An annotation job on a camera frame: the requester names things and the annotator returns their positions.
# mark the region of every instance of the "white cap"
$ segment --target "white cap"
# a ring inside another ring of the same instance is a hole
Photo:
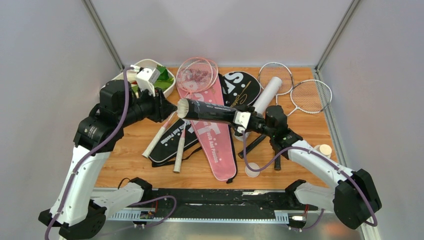
[[[254,162],[250,162],[249,163],[249,167],[250,168],[252,168],[252,169],[259,169],[260,167],[256,164],[256,163],[254,163]],[[259,176],[259,171],[252,171],[252,170],[250,170],[249,168],[248,168],[248,166],[245,166],[244,167],[244,171],[246,172],[246,174],[249,176],[249,177],[251,177],[251,178],[256,178],[257,176]]]
[[[331,153],[333,152],[331,146],[327,144],[321,144],[317,150],[325,156],[331,156]]]

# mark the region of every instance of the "green leaf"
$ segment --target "green leaf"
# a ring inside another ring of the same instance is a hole
[[[138,86],[138,85],[132,86],[131,88],[132,88],[132,90],[133,90],[135,93],[139,90],[139,86]]]
[[[161,73],[161,74],[164,73],[167,70],[166,67],[161,66],[161,65],[157,65],[156,69],[159,70],[159,73]]]
[[[170,82],[168,80],[166,80],[166,81],[157,80],[153,85],[154,85],[155,88],[161,88],[163,91],[165,91],[172,85],[172,81]]]
[[[161,66],[161,65],[157,65],[156,69],[160,72],[159,77],[157,78],[156,81],[167,81],[170,77],[168,75],[168,70],[166,67]]]

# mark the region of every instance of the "racket strings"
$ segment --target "racket strings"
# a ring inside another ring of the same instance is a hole
[[[177,87],[190,95],[210,88],[213,82],[214,69],[205,58],[193,57],[186,60],[176,74]]]
[[[330,88],[318,80],[306,80],[297,84],[290,93],[291,101],[307,113],[319,113],[332,100]]]
[[[273,77],[281,79],[282,84],[278,89],[278,95],[288,94],[293,89],[293,76],[290,70],[281,63],[270,62],[262,66],[259,71],[259,82],[263,89]]]

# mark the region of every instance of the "racket grip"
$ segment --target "racket grip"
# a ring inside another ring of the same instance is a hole
[[[274,161],[274,170],[281,170],[281,156],[278,156]]]
[[[165,126],[160,127],[159,131],[157,131],[157,133],[156,133],[156,136],[154,136],[154,138],[151,140],[151,142],[147,146],[146,150],[144,150],[144,152],[142,154],[143,157],[145,157],[145,158],[149,157],[150,153],[153,151],[156,144],[158,144],[159,140],[161,140],[161,137],[165,133],[166,130],[167,129],[166,129]]]
[[[250,151],[252,151],[258,144],[260,144],[265,138],[267,137],[267,135],[262,134],[260,136],[258,136],[255,140],[253,140],[247,147],[246,147],[246,154],[250,153]],[[243,151],[238,153],[238,156],[241,159],[244,159],[245,156],[243,155]]]
[[[186,138],[184,136],[180,137],[178,142],[178,149],[176,151],[176,157],[175,157],[175,163],[173,166],[173,172],[176,174],[180,173],[181,169],[181,162],[183,161],[183,152],[184,152],[184,144],[185,144]]]

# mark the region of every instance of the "gray wall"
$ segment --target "gray wall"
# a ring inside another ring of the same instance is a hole
[[[424,228],[424,1],[364,0],[324,66],[348,163],[374,179],[384,240]]]
[[[38,214],[60,192],[78,123],[118,69],[81,1],[14,0],[0,7],[0,73],[0,239],[43,239]]]
[[[315,65],[351,0],[93,0],[124,64]]]

